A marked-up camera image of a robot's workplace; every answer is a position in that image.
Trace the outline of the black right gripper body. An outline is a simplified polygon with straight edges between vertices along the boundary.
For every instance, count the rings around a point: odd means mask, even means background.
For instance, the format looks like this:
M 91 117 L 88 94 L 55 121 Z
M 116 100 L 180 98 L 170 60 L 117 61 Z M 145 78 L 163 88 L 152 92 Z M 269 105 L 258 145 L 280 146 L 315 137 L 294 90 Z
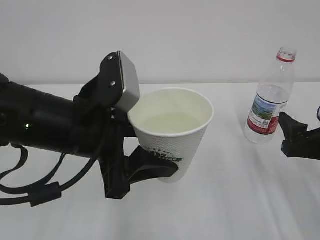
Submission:
M 320 159 L 319 137 L 286 137 L 281 144 L 281 151 L 288 158 Z

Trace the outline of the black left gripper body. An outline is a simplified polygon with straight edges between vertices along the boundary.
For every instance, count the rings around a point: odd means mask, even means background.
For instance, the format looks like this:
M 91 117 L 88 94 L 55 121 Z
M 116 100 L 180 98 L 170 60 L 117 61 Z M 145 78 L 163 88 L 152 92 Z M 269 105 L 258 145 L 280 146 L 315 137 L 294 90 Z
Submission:
M 81 119 L 102 110 L 101 135 L 84 168 L 72 179 L 75 185 L 99 161 L 106 198 L 121 200 L 130 191 L 129 157 L 124 154 L 124 140 L 136 134 L 128 112 L 140 99 L 140 88 L 86 84 L 74 98 L 81 106 Z

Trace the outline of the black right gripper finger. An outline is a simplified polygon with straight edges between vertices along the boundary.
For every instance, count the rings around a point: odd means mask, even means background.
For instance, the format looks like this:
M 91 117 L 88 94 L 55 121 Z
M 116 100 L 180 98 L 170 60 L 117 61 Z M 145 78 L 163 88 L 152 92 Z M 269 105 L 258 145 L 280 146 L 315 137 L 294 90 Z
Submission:
M 284 135 L 283 144 L 320 143 L 320 128 L 308 130 L 308 124 L 293 119 L 285 112 L 281 112 L 279 115 L 279 125 Z

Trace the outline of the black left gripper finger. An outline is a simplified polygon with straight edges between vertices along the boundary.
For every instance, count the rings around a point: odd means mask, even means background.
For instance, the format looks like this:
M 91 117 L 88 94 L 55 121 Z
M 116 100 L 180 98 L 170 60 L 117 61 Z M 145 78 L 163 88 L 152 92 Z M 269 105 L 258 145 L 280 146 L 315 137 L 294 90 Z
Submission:
M 179 167 L 176 163 L 160 158 L 138 146 L 124 160 L 124 173 L 130 185 L 158 178 L 170 178 Z

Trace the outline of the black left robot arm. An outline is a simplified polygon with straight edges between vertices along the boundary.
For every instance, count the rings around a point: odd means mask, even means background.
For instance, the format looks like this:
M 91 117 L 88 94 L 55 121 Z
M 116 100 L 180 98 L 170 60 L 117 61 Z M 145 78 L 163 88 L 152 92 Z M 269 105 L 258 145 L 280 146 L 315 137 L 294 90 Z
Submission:
M 73 100 L 64 99 L 0 78 L 0 144 L 20 150 L 15 170 L 27 161 L 28 148 L 60 153 L 55 167 L 42 179 L 21 187 L 2 185 L 8 194 L 2 206 L 32 207 L 57 200 L 99 163 L 105 196 L 122 199 L 131 184 L 171 177 L 178 166 L 138 146 L 124 153 L 125 138 L 136 136 L 126 111 L 116 107 L 115 91 L 106 104 L 95 95 L 97 79 Z

